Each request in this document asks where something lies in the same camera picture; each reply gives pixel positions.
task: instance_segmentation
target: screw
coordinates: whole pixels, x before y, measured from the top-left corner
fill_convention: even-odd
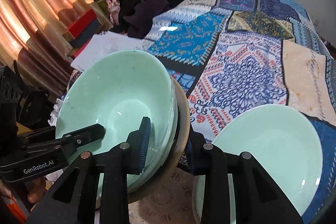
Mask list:
[[[129,143],[121,143],[121,144],[119,145],[119,147],[120,147],[121,149],[127,149],[127,148],[129,148]]]
[[[211,143],[205,143],[203,144],[203,148],[206,150],[211,150],[213,149],[213,145]]]
[[[84,151],[81,153],[81,158],[82,159],[87,159],[88,157],[90,157],[91,153],[89,151]]]
[[[244,159],[247,159],[247,160],[252,158],[252,155],[249,152],[243,152],[242,156],[243,156]]]

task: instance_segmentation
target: stacked bowl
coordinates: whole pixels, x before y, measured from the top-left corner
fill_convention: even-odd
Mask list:
[[[151,136],[143,173],[127,175],[129,202],[134,202],[172,172],[189,134],[185,94],[157,58],[143,51],[125,50],[90,66],[63,102],[56,138],[95,123],[105,127],[104,138],[78,148],[70,158],[72,162],[83,151],[103,153],[126,141],[130,132],[139,129],[143,117],[151,119]]]

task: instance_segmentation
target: curtain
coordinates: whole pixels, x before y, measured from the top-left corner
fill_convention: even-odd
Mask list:
[[[62,34],[88,9],[110,24],[93,0],[0,0],[0,63],[17,60],[25,82],[62,95],[72,72]]]

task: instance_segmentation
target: gray round object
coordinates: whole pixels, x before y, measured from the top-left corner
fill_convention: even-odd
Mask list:
[[[213,149],[213,145],[211,143],[205,143],[203,144],[203,148],[206,150],[211,150]]]
[[[243,156],[244,159],[247,159],[247,160],[252,158],[252,155],[249,152],[243,152],[242,156]]]
[[[119,145],[119,147],[121,148],[121,149],[127,149],[127,148],[129,148],[129,143],[121,143],[120,145]]]
[[[87,159],[88,157],[90,157],[91,153],[89,151],[84,151],[81,153],[81,158],[82,159]]]

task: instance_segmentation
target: bowl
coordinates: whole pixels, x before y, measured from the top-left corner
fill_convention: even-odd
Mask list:
[[[283,105],[252,108],[229,123],[213,141],[224,152],[250,152],[279,185],[300,215],[312,201],[322,173],[322,148],[310,121]],[[196,221],[202,213],[205,177],[197,177],[194,189]],[[229,177],[231,223],[236,223]]]
[[[161,160],[158,164],[158,170],[135,191],[128,193],[128,203],[143,199],[157,189],[157,187],[174,171],[187,144],[190,129],[189,105],[187,97],[179,83],[175,79],[173,79],[173,82],[178,106],[178,123],[176,133],[172,133],[174,136],[172,146],[169,149],[167,158],[164,161]]]
[[[69,159],[72,162],[85,150],[93,154],[109,151],[139,128],[142,117],[149,117],[148,166],[165,150],[174,104],[171,78],[157,58],[138,50],[114,52],[90,66],[70,88],[59,112],[56,138],[95,123],[105,127],[104,138],[78,148]],[[139,177],[129,175],[128,185]]]

